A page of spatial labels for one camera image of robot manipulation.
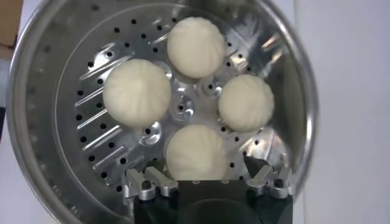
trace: wooden surface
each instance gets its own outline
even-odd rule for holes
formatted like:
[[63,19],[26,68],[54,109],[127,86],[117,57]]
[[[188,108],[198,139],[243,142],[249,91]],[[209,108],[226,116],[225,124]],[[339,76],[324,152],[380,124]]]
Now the wooden surface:
[[22,5],[23,0],[0,0],[0,58],[10,58],[9,50],[5,48],[13,46],[19,29]]

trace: white steamed bun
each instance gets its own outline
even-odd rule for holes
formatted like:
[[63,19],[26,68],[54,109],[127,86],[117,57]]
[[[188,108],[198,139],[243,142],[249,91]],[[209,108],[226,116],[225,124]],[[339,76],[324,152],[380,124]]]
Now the white steamed bun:
[[169,34],[169,59],[188,77],[199,79],[212,75],[222,64],[224,55],[224,37],[207,19],[189,17]]
[[171,84],[153,63],[133,59],[114,68],[104,83],[108,113],[131,127],[147,127],[161,119],[171,101]]
[[169,173],[176,180],[221,180],[229,166],[224,143],[204,125],[180,129],[166,149]]
[[274,107],[270,87],[252,75],[239,75],[229,80],[218,101],[221,118],[238,132],[260,129],[271,118]]

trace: white surface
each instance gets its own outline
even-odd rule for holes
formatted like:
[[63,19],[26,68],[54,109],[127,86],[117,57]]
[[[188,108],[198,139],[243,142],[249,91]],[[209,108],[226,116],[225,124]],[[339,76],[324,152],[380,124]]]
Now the white surface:
[[188,125],[169,140],[166,165],[176,180],[221,180],[229,173],[222,138],[206,125]]
[[172,64],[184,75],[200,79],[216,72],[225,60],[225,38],[209,20],[189,17],[169,33],[167,50]]
[[122,124],[149,127],[168,110],[171,82],[152,62],[132,59],[110,72],[104,82],[103,103],[111,117]]
[[[275,0],[286,17],[294,22],[294,4],[289,0]],[[40,0],[24,0],[19,33],[26,25]],[[4,126],[0,144],[0,170],[3,171],[3,183],[0,184],[0,223],[2,224],[55,224],[54,219],[44,210],[29,189],[17,165],[8,137],[7,125]],[[294,205],[294,224],[303,223],[303,194]]]
[[230,79],[218,99],[220,117],[238,132],[258,131],[267,124],[274,108],[271,88],[263,79],[249,74]]
[[390,223],[390,1],[299,0],[321,129],[307,224]]

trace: stainless steel pot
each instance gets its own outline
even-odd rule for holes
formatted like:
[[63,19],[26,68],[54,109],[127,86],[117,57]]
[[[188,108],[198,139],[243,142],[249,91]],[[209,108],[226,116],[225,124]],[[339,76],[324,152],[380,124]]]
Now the stainless steel pot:
[[[186,79],[166,56],[174,24],[189,16],[213,21],[225,35],[225,63],[213,78]],[[102,84],[130,58],[161,66],[171,80],[167,115],[131,129],[104,109]],[[216,102],[232,77],[249,73],[270,84],[275,112],[253,133],[235,133]],[[128,223],[121,175],[163,160],[180,127],[205,123],[225,139],[229,179],[247,178],[242,154],[292,167],[298,194],[310,166],[318,102],[310,62],[294,32],[268,0],[58,0],[34,13],[12,61],[7,117],[26,180],[62,223]]]

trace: machine part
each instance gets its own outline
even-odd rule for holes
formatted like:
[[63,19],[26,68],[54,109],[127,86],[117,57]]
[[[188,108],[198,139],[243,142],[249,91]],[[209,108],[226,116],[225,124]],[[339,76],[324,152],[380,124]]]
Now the machine part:
[[164,197],[170,197],[173,191],[179,188],[176,180],[171,180],[154,167],[147,167],[144,177],[153,182],[160,188],[160,194]]
[[126,171],[126,178],[128,179],[129,188],[135,188],[138,192],[138,198],[141,201],[148,201],[156,196],[155,185],[150,180],[138,173],[135,169]]
[[256,196],[263,195],[272,174],[272,167],[265,165],[252,179],[247,180],[246,184],[255,191]]
[[[166,56],[169,31],[189,16],[209,19],[226,40],[225,62],[207,79],[184,77]],[[105,78],[131,58],[152,61],[171,81],[166,117],[146,128],[118,124],[102,103]],[[265,79],[275,111],[261,130],[236,133],[220,120],[217,101],[224,84],[244,73]],[[269,0],[45,1],[21,35],[8,87],[15,156],[60,223],[129,223],[120,206],[122,174],[163,161],[170,136],[188,124],[220,132],[234,165],[226,180],[249,178],[246,154],[292,167],[298,194],[310,166],[318,119],[314,75]]]
[[263,166],[268,165],[267,161],[263,159],[256,159],[246,155],[244,156],[244,163],[251,178],[255,177]]
[[292,224],[293,198],[257,196],[244,181],[179,181],[178,194],[134,200],[134,224]]
[[269,182],[269,193],[275,198],[286,198],[289,195],[291,169],[284,167],[273,181]]

